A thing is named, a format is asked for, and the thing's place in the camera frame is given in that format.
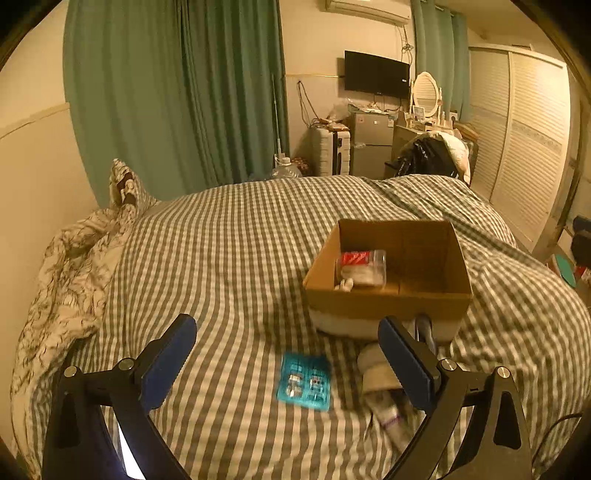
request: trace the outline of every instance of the closet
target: closet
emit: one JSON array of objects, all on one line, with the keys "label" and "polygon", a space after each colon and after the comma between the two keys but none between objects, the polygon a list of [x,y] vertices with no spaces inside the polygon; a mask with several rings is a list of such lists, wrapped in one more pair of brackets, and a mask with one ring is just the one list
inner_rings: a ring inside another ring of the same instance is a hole
[{"label": "closet", "polygon": [[479,134],[472,190],[530,251],[552,210],[567,158],[566,64],[521,48],[470,48],[470,122]]}]

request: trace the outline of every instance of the flat screen tv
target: flat screen tv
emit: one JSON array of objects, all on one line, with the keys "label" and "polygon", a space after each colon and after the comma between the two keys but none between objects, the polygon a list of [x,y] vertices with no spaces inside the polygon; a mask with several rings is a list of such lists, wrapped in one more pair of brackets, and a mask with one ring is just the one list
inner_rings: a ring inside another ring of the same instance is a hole
[{"label": "flat screen tv", "polygon": [[410,65],[376,55],[345,51],[345,90],[408,97]]}]

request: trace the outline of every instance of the teal pill organizer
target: teal pill organizer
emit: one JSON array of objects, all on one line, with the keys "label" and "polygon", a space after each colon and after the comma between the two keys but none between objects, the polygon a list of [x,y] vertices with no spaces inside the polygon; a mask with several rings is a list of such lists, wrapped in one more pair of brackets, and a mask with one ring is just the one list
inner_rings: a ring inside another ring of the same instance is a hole
[{"label": "teal pill organizer", "polygon": [[277,400],[327,411],[330,407],[330,363],[327,358],[299,353],[283,355]]}]

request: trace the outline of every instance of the teal curtain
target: teal curtain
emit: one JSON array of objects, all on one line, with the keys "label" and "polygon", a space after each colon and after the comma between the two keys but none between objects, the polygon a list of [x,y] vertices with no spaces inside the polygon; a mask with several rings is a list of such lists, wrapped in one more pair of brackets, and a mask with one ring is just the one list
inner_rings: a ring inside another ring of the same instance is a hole
[{"label": "teal curtain", "polygon": [[412,0],[417,74],[429,72],[443,92],[443,110],[470,118],[470,53],[466,17],[434,0]]},{"label": "teal curtain", "polygon": [[283,82],[277,0],[70,0],[66,100],[101,205],[113,158],[160,199],[268,175]]}]

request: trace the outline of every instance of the metal screw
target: metal screw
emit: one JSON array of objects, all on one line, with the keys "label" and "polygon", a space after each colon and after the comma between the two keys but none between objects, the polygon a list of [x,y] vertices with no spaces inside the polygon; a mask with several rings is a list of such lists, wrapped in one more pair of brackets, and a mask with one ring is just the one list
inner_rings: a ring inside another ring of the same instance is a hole
[{"label": "metal screw", "polygon": [[453,372],[457,368],[457,363],[455,363],[453,360],[450,360],[449,358],[444,358],[441,360],[441,366],[444,370]]},{"label": "metal screw", "polygon": [[64,370],[64,377],[73,377],[74,375],[76,375],[77,371],[78,369],[76,367],[68,367]]},{"label": "metal screw", "polygon": [[509,378],[511,376],[511,372],[506,367],[499,367],[496,369],[496,372],[503,378]]},{"label": "metal screw", "polygon": [[133,358],[124,358],[119,362],[119,370],[131,370],[134,366]]}]

